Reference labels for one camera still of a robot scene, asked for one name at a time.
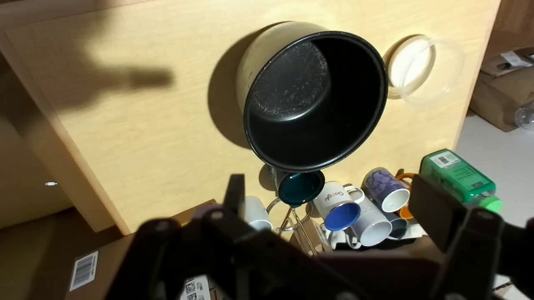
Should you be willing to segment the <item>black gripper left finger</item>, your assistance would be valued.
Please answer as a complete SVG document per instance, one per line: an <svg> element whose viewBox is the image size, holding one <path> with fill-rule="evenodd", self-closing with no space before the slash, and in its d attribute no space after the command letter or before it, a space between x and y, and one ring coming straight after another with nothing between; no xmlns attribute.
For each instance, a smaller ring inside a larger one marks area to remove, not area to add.
<svg viewBox="0 0 534 300"><path fill-rule="evenodd" d="M142 223L105 300L179 300L200 274L230 300L357 300L357 288L330 266L240 218L244 183L244 174L232 174L224 203L187 224Z"/></svg>

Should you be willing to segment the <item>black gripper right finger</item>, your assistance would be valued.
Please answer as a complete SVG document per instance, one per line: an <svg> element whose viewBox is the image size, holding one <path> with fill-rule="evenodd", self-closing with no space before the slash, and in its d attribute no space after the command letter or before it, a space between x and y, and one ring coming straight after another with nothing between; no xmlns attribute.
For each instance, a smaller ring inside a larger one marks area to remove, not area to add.
<svg viewBox="0 0 534 300"><path fill-rule="evenodd" d="M409 209L446 254L434 298L494 300L496 274L534 298L532 219L517 226L487 208L467 208L421 174L412 178Z"/></svg>

